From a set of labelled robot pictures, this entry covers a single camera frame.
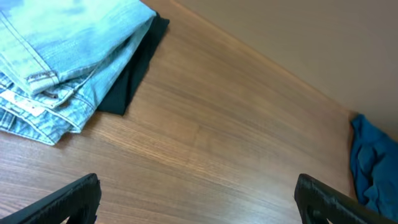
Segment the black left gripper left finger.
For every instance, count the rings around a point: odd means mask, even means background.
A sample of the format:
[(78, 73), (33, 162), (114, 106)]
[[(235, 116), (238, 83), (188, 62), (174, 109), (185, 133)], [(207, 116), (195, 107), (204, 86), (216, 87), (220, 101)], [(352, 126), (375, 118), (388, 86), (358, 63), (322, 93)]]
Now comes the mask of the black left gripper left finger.
[(100, 180), (95, 173), (90, 173), (28, 207), (2, 218), (1, 224), (94, 224), (100, 200)]

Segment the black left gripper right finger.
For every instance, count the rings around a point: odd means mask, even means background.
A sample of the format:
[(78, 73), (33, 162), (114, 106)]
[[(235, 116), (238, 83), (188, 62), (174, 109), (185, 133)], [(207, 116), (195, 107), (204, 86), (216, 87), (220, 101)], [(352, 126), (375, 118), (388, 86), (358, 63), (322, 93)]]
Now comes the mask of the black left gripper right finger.
[(305, 224), (395, 224), (308, 174), (299, 175), (294, 199)]

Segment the light blue denim shorts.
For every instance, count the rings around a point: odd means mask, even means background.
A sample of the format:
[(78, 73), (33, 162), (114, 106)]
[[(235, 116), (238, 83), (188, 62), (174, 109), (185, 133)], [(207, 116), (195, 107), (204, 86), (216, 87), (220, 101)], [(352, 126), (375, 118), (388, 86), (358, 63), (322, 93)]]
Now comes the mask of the light blue denim shorts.
[(1, 130), (80, 133), (155, 15), (138, 0), (2, 0)]

